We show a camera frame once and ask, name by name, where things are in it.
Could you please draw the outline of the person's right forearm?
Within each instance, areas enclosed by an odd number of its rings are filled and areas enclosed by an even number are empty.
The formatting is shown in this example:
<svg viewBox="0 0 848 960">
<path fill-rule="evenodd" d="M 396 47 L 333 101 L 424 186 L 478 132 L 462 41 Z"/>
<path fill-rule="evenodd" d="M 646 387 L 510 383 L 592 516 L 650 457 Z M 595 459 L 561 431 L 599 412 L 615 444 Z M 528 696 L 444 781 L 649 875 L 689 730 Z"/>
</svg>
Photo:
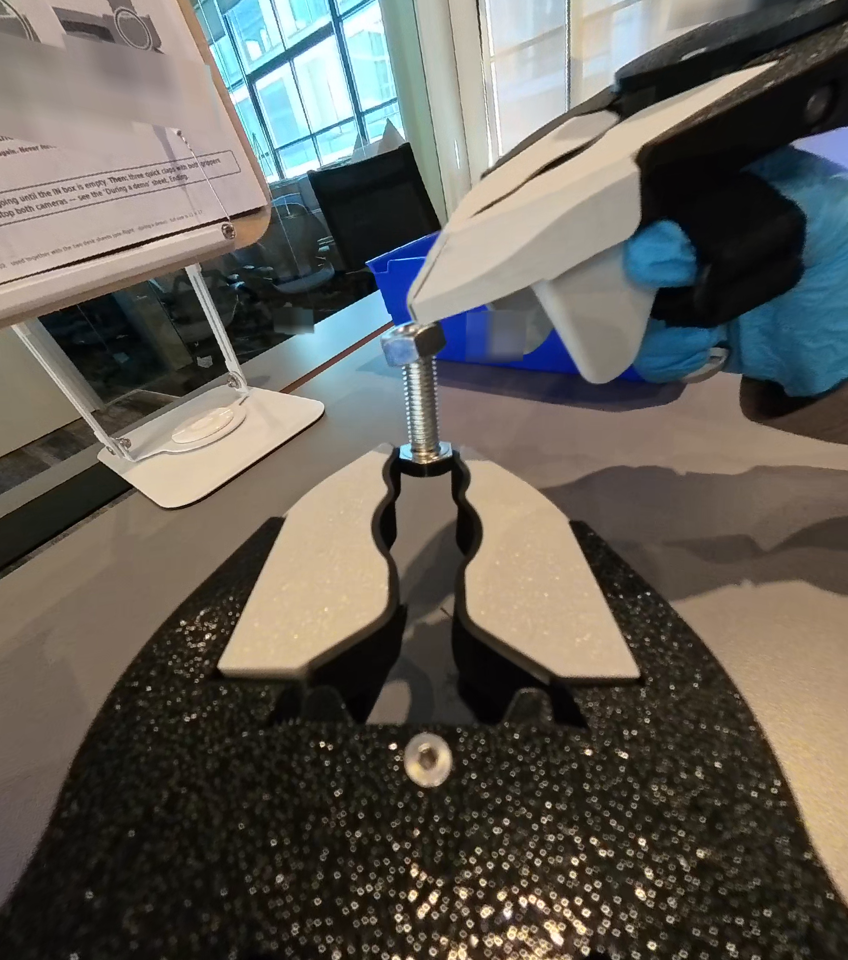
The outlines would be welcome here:
<svg viewBox="0 0 848 960">
<path fill-rule="evenodd" d="M 848 380 L 813 397 L 792 398 L 769 381 L 742 377 L 742 414 L 758 426 L 848 447 Z"/>
</svg>

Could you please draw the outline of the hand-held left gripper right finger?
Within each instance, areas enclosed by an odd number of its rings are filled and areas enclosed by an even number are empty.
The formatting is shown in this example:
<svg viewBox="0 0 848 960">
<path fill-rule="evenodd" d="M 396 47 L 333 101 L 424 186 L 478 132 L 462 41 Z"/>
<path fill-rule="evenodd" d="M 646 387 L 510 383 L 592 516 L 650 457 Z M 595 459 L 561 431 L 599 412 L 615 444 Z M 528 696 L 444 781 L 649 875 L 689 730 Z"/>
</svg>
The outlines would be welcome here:
<svg viewBox="0 0 848 960">
<path fill-rule="evenodd" d="M 623 685 L 641 677 L 570 520 L 517 475 L 455 453 L 455 616 L 467 637 L 536 679 Z"/>
</svg>

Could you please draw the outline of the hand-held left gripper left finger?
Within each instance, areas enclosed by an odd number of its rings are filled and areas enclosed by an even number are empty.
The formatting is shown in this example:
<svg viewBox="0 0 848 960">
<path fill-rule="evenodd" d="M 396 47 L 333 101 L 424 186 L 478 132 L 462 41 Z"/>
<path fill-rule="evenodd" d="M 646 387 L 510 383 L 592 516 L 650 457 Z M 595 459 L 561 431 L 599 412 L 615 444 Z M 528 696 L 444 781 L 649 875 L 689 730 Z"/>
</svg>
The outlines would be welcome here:
<svg viewBox="0 0 848 960">
<path fill-rule="evenodd" d="M 397 459 L 391 444 L 381 444 L 286 512 L 217 664 L 222 675 L 302 680 L 392 620 Z"/>
</svg>

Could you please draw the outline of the blue plastic bin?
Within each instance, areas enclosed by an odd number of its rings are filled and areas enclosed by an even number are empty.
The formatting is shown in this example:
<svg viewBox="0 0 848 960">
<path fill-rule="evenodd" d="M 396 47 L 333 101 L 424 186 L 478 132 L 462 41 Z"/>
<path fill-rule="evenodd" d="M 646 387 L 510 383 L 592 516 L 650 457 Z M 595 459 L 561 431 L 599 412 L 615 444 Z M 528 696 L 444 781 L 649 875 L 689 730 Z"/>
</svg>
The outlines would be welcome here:
<svg viewBox="0 0 848 960">
<path fill-rule="evenodd" d="M 367 265 L 397 327 L 412 320 L 406 300 L 438 237 L 432 233 L 377 256 Z M 459 364 L 510 368 L 547 374 L 578 371 L 531 290 L 442 320 L 445 347 L 438 358 Z"/>
</svg>

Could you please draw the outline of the wooden board document stand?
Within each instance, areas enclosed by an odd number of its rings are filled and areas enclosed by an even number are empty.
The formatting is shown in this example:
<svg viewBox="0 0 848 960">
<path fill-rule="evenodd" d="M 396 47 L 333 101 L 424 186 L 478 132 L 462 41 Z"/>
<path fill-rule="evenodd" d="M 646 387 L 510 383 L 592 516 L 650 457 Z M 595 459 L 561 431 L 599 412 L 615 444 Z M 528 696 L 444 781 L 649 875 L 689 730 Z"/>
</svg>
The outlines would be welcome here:
<svg viewBox="0 0 848 960">
<path fill-rule="evenodd" d="M 247 137 L 239 118 L 238 122 Z M 247 142 L 258 162 L 248 137 Z M 248 383 L 202 272 L 203 264 L 238 252 L 262 238 L 272 213 L 272 198 L 263 172 L 262 177 L 269 201 L 260 213 L 0 284 L 0 330 L 15 331 L 91 427 L 102 445 L 98 460 L 166 509 L 189 506 L 207 497 L 314 425 L 324 413 L 319 401 Z M 181 269 L 186 271 L 221 349 L 227 384 L 184 401 L 125 436 L 110 436 L 97 421 L 90 404 L 82 399 L 75 379 L 64 373 L 39 345 L 32 323 L 46 314 Z"/>
</svg>

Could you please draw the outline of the black office chair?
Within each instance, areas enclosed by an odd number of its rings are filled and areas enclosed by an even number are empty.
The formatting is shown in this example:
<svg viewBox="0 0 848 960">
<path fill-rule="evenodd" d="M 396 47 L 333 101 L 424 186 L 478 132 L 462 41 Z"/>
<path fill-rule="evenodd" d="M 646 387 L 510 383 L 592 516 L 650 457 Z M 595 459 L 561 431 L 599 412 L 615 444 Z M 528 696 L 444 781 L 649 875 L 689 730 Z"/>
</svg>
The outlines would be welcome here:
<svg viewBox="0 0 848 960">
<path fill-rule="evenodd" d="M 310 171 L 308 180 L 346 272 L 438 232 L 441 222 L 412 147 Z"/>
</svg>

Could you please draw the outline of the grey office chair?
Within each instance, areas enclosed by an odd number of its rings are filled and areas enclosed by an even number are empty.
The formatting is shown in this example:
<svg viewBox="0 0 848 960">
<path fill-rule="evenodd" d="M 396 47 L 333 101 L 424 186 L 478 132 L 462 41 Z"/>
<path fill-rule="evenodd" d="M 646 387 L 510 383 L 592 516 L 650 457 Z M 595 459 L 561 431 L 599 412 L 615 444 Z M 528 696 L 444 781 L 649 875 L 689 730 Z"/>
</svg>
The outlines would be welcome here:
<svg viewBox="0 0 848 960">
<path fill-rule="evenodd" d="M 278 293 L 310 294 L 335 278 L 333 264 L 321 253 L 324 238 L 320 220 L 299 195 L 273 200 L 261 247 L 269 278 Z"/>
</svg>

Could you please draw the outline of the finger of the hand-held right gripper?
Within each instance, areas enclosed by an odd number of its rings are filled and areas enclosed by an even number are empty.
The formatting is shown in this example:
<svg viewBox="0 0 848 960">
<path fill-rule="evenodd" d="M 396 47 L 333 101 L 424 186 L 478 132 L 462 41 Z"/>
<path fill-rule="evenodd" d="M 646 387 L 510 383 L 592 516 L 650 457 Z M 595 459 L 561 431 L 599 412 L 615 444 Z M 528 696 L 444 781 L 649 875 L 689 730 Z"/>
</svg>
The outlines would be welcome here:
<svg viewBox="0 0 848 960">
<path fill-rule="evenodd" d="M 448 226 L 410 288 L 411 317 L 429 324 L 529 290 L 583 378 L 616 379 L 637 356 L 654 297 L 624 269 L 642 214 L 638 150 L 597 142 Z"/>
<path fill-rule="evenodd" d="M 559 119 L 478 186 L 479 218 L 647 218 L 747 160 L 742 96 L 777 67 L 734 70 L 628 113 L 619 98 Z"/>
</svg>

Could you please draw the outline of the person's right hand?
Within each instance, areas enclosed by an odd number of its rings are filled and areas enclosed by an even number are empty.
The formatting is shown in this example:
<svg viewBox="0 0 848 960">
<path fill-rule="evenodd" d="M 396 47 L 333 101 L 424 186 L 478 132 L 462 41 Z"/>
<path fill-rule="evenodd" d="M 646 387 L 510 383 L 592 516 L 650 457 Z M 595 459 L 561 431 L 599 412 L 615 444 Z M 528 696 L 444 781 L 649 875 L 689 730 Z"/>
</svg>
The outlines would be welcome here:
<svg viewBox="0 0 848 960">
<path fill-rule="evenodd" d="M 700 371 L 721 348 L 728 372 L 773 383 L 791 398 L 815 398 L 848 381 L 848 169 L 786 147 L 748 172 L 805 215 L 801 280 L 713 329 L 651 319 L 632 366 L 647 382 L 674 382 Z"/>
</svg>

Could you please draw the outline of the silver hex bolt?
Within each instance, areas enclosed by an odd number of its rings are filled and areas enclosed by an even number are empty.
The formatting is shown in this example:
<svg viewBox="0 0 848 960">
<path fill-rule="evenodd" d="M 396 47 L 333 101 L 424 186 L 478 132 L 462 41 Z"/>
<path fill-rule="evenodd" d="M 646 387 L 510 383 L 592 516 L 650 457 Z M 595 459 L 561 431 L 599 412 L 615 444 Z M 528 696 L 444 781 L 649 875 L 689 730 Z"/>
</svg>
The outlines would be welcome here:
<svg viewBox="0 0 848 960">
<path fill-rule="evenodd" d="M 446 346 L 442 326 L 412 321 L 382 336 L 388 366 L 403 377 L 409 442 L 418 448 L 435 447 L 439 435 L 436 357 Z"/>
</svg>

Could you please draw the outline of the printed instruction sheet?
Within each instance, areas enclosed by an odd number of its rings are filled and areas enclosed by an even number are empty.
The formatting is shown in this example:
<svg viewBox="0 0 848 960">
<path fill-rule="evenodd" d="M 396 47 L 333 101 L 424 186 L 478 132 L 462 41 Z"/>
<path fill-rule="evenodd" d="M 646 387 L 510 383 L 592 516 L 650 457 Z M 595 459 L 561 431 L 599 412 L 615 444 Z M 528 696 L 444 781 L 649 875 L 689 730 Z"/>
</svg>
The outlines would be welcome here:
<svg viewBox="0 0 848 960">
<path fill-rule="evenodd" d="M 190 2 L 0 2 L 0 284 L 268 201 Z"/>
</svg>

